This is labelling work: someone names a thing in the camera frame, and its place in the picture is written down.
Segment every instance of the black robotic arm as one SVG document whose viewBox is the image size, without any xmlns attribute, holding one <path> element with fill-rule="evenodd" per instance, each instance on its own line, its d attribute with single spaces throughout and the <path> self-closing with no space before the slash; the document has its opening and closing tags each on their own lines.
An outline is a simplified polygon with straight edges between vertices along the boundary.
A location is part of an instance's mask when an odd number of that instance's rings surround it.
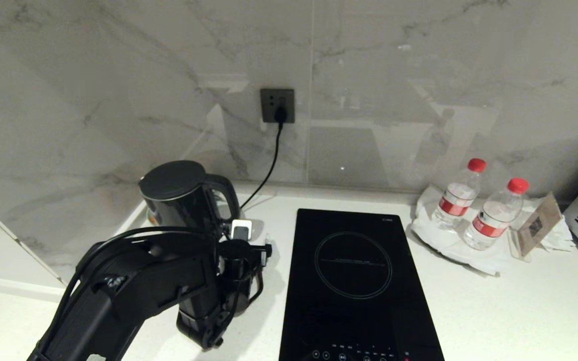
<svg viewBox="0 0 578 361">
<path fill-rule="evenodd" d="M 248 306 L 255 277 L 261 292 L 261 254 L 270 256 L 270 245 L 217 243 L 177 227 L 133 230 L 96 244 L 28 361 L 87 361 L 92 354 L 119 360 L 142 323 L 175 304 L 179 331 L 204 349 L 220 345 L 234 313 Z"/>
</svg>

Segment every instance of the white countertop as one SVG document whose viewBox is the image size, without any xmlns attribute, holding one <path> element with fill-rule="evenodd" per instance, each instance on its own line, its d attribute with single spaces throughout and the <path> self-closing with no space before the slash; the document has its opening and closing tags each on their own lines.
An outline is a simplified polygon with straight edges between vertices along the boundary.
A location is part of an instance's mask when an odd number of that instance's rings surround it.
<svg viewBox="0 0 578 361">
<path fill-rule="evenodd" d="M 298 208 L 401 217 L 448 361 L 578 359 L 578 250 L 535 250 L 531 263 L 518 261 L 501 277 L 482 276 L 423 246 L 408 230 L 412 207 L 397 203 L 403 197 L 277 190 L 275 195 L 259 196 L 245 211 L 246 218 L 263 222 L 263 230 L 254 231 L 254 237 L 268 235 L 273 256 L 264 270 L 264 292 L 234 319 L 224 344 L 202 352 L 177 331 L 177 308 L 171 308 L 144 323 L 125 361 L 277 359 Z M 26 359 L 56 306 L 0 293 L 0 359 Z"/>
</svg>

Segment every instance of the kettle lid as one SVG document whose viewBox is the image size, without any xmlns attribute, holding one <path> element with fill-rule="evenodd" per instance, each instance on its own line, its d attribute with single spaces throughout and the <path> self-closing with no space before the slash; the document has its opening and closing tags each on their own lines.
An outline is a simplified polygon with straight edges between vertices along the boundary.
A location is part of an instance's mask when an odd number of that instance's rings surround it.
<svg viewBox="0 0 578 361">
<path fill-rule="evenodd" d="M 192 160 L 176 160 L 154 167 L 139 181 L 142 196 L 153 201 L 170 201 L 202 185 L 206 171 Z"/>
</svg>

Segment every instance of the small sign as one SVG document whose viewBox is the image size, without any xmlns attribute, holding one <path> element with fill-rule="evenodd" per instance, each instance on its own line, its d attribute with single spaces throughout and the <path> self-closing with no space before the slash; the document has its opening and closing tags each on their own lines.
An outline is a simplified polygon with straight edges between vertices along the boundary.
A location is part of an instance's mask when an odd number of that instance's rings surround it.
<svg viewBox="0 0 578 361">
<path fill-rule="evenodd" d="M 550 233 L 550 230 L 559 223 L 561 212 L 554 194 L 549 192 L 539 207 L 530 215 L 527 221 L 519 228 L 516 237 L 513 237 L 516 250 L 521 258 L 525 258 L 541 240 Z"/>
</svg>

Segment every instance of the red bottle label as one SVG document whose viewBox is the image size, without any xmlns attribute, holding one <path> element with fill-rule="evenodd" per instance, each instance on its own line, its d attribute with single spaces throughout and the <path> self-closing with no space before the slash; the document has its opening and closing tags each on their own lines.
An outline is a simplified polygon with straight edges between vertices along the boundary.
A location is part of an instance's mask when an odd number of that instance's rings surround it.
<svg viewBox="0 0 578 361">
<path fill-rule="evenodd" d="M 456 195 L 445 191 L 441 201 L 439 202 L 439 207 L 445 213 L 449 213 L 453 216 L 462 216 L 468 211 L 468 208 L 472 205 L 474 199 L 461 199 L 456 197 Z"/>
<path fill-rule="evenodd" d="M 501 222 L 496 220 L 485 213 L 483 210 L 472 221 L 472 226 L 474 226 L 480 234 L 492 238 L 496 238 L 503 234 L 510 222 Z"/>
</svg>

